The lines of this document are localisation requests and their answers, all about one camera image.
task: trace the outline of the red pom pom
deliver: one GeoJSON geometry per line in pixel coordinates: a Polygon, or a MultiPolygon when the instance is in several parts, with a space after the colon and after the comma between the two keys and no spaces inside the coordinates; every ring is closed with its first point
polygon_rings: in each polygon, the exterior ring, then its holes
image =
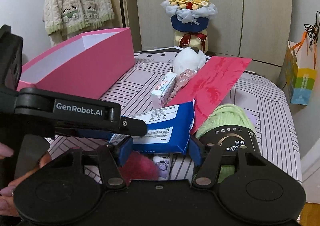
{"type": "Polygon", "coordinates": [[[126,164],[119,168],[120,174],[129,185],[132,179],[158,180],[159,168],[153,161],[137,151],[132,151],[126,164]]]}

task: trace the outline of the fingernail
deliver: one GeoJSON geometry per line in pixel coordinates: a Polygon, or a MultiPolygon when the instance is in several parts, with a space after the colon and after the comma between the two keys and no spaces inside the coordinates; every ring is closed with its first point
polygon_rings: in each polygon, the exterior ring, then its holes
{"type": "Polygon", "coordinates": [[[13,155],[13,149],[8,146],[0,143],[0,155],[5,157],[11,157],[13,155]]]}
{"type": "Polygon", "coordinates": [[[0,200],[0,210],[9,209],[9,205],[5,200],[0,200]]]}
{"type": "Polygon", "coordinates": [[[14,186],[7,186],[7,187],[1,189],[0,194],[7,196],[7,197],[11,197],[14,189],[15,189],[14,186]]]}

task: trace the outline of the screw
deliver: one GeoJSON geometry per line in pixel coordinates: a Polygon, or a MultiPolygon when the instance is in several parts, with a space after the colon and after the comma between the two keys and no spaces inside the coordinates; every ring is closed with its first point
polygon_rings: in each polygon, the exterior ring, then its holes
{"type": "Polygon", "coordinates": [[[124,182],[123,179],[119,177],[112,177],[108,180],[108,184],[112,186],[121,185],[123,182],[124,182]]]}
{"type": "Polygon", "coordinates": [[[198,185],[206,186],[211,184],[211,179],[207,177],[199,177],[196,179],[198,185]]]}

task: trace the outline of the white plush toy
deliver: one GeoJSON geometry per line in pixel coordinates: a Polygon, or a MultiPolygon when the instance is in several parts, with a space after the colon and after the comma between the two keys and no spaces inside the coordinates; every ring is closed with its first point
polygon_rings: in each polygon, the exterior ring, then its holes
{"type": "Polygon", "coordinates": [[[198,71],[206,63],[204,53],[197,47],[181,50],[173,61],[173,72],[179,75],[187,69],[198,71]]]}

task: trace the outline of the black label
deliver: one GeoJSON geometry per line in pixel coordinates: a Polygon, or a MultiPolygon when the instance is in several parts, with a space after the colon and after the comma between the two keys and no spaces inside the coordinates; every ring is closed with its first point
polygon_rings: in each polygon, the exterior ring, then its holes
{"type": "Polygon", "coordinates": [[[88,119],[104,119],[104,108],[101,106],[70,102],[60,99],[56,99],[54,101],[53,113],[82,118],[86,117],[88,119]]]}
{"type": "Polygon", "coordinates": [[[224,125],[209,130],[199,141],[204,145],[208,143],[220,145],[229,154],[236,153],[239,146],[246,146],[260,154],[255,133],[249,128],[238,125],[224,125]]]}

